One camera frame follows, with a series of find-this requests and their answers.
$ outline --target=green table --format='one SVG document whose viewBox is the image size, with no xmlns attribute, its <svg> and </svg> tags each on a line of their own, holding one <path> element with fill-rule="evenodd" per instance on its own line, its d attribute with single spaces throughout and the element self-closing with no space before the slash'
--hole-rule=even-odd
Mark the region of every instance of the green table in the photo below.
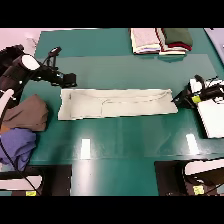
<svg viewBox="0 0 224 224">
<path fill-rule="evenodd" d="M 195 74 L 224 78 L 223 66 L 203 29 L 189 29 L 194 41 L 184 59 L 134 56 L 127 29 L 42 32 L 36 58 L 62 47 L 57 66 L 77 74 L 79 88 L 170 88 L 175 96 Z M 49 106 L 48 128 L 38 134 L 31 164 L 73 164 L 72 195 L 158 195 L 154 161 L 216 158 L 223 139 L 202 139 L 196 115 L 177 114 L 58 121 L 60 88 L 30 81 L 23 99 L 37 93 Z M 192 149 L 187 135 L 198 148 Z M 82 139 L 90 158 L 81 159 Z"/>
</svg>

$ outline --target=yellow label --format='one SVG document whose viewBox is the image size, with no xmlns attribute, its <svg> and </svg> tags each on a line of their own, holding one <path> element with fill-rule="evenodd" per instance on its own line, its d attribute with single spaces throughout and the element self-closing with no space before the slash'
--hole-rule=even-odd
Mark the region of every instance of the yellow label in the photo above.
<svg viewBox="0 0 224 224">
<path fill-rule="evenodd" d="M 194 103 L 200 103 L 201 102 L 200 96 L 193 96 L 193 97 L 191 97 L 191 99 L 193 100 Z"/>
<path fill-rule="evenodd" d="M 195 195 L 205 193 L 203 186 L 193 186 L 193 189 L 194 189 Z"/>
<path fill-rule="evenodd" d="M 26 191 L 26 196 L 36 196 L 37 192 L 36 191 Z"/>
</svg>

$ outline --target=purple cloth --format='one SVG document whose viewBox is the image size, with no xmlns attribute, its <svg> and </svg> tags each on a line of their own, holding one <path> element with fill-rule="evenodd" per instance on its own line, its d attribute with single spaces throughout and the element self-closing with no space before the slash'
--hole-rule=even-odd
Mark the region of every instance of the purple cloth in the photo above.
<svg viewBox="0 0 224 224">
<path fill-rule="evenodd" d="M 29 162 L 32 149 L 36 147 L 36 134 L 28 129 L 15 128 L 5 132 L 0 137 L 12 161 L 17 165 L 19 170 L 23 171 Z M 0 162 L 9 164 L 12 167 L 1 146 Z"/>
</svg>

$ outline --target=glossy table surface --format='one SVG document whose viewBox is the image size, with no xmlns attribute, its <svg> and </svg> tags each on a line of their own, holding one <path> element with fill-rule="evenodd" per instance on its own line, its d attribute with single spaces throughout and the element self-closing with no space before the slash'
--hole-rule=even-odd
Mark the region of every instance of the glossy table surface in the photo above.
<svg viewBox="0 0 224 224">
<path fill-rule="evenodd" d="M 194 46 L 184 58 L 134 56 L 127 29 L 42 32 L 36 58 L 43 61 L 49 50 L 60 46 L 57 66 L 64 73 L 77 74 L 78 88 L 161 88 L 171 89 L 174 97 L 195 74 L 224 78 L 222 63 L 204 30 L 189 30 Z M 50 111 L 47 130 L 38 133 L 31 164 L 72 163 L 72 195 L 158 195 L 154 161 L 224 155 L 224 140 L 203 139 L 191 110 L 58 121 L 60 90 L 30 81 L 22 99 L 36 93 Z M 89 150 L 84 159 L 83 150 Z"/>
</svg>

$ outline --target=pile of cloth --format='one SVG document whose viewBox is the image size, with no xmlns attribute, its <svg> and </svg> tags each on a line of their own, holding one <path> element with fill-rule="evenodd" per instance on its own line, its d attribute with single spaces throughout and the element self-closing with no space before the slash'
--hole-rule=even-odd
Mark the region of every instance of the pile of cloth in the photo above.
<svg viewBox="0 0 224 224">
<path fill-rule="evenodd" d="M 46 129 L 47 118 L 47 105 L 36 94 L 7 110 L 0 127 L 0 137 L 4 148 L 20 171 L 25 169 L 32 150 L 36 147 L 34 132 Z M 1 147 L 0 163 L 11 166 Z"/>
<path fill-rule="evenodd" d="M 192 50 L 193 40 L 187 28 L 156 28 L 160 40 L 160 55 L 185 54 Z"/>
<path fill-rule="evenodd" d="M 185 55 L 193 40 L 187 28 L 130 28 L 134 54 Z"/>
</svg>

